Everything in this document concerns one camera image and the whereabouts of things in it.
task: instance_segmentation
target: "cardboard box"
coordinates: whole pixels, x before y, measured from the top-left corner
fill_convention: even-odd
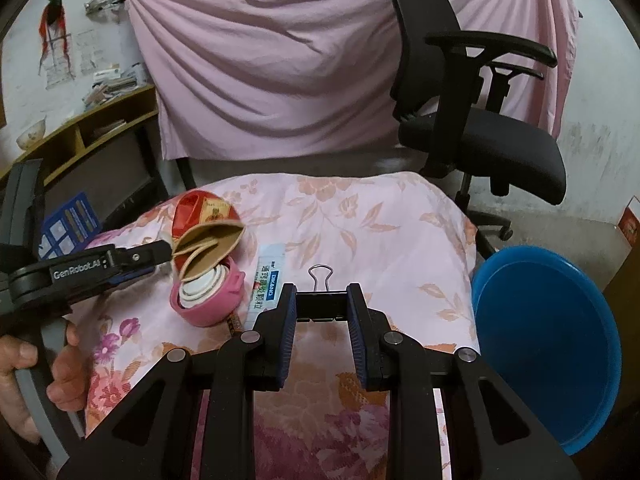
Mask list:
[[[626,241],[633,247],[638,239],[638,230],[640,229],[640,200],[637,196],[629,201],[620,222],[618,222],[618,227],[625,235]]]
[[[41,231],[38,256],[49,260],[82,251],[100,232],[100,222],[82,192],[46,218]]]

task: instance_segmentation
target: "metal screw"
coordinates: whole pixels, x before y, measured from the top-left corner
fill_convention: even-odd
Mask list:
[[[385,341],[390,345],[399,345],[402,342],[402,334],[392,330],[385,334]]]
[[[255,330],[249,330],[249,332],[242,332],[240,339],[243,343],[255,343],[260,340],[260,332]]]
[[[461,348],[458,350],[458,357],[464,362],[472,363],[478,357],[478,354],[473,348]]]
[[[169,350],[166,355],[167,360],[171,361],[172,363],[179,363],[185,357],[187,357],[187,352],[185,352],[182,348],[174,348],[173,350]]]

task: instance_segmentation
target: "pink cloth backdrop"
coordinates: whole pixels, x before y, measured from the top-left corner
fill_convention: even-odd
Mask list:
[[[558,68],[537,67],[545,82],[514,79],[503,107],[557,137],[574,65],[573,1],[450,1],[464,29],[529,38],[558,54]],[[247,160],[396,142],[388,93],[400,35],[391,0],[127,2],[158,88],[164,158]]]

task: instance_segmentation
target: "blue label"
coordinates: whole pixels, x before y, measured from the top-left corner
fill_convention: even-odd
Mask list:
[[[267,301],[271,301],[276,295],[276,285],[278,284],[278,271],[272,270],[269,275],[269,283],[267,285]]]

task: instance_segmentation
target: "human hand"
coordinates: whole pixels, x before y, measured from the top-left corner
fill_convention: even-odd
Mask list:
[[[86,404],[87,373],[72,324],[66,329],[66,341],[51,367],[54,381],[47,387],[47,397],[60,410],[76,412]],[[0,413],[15,433],[33,444],[40,441],[40,433],[20,394],[14,370],[32,367],[37,357],[35,346],[9,335],[0,337]]]

